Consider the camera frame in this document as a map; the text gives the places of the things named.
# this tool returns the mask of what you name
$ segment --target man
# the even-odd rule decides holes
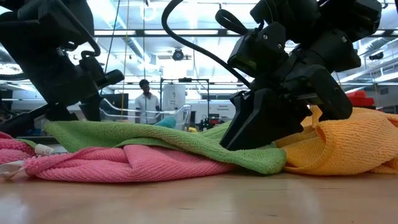
[[[147,80],[141,80],[139,82],[139,87],[143,90],[143,93],[136,98],[136,109],[143,111],[160,111],[159,100],[149,91],[149,82]],[[137,124],[155,124],[157,122],[155,118],[146,118],[155,117],[156,113],[137,112],[136,116],[141,117],[136,118]]]

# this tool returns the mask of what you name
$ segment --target orange towel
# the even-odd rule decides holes
[[[285,171],[310,175],[350,175],[362,172],[398,174],[398,115],[354,108],[347,120],[318,122],[313,116],[304,132],[278,140],[285,150]]]

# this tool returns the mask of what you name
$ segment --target wooden table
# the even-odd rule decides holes
[[[0,180],[0,223],[396,223],[398,176],[225,174],[149,184]]]

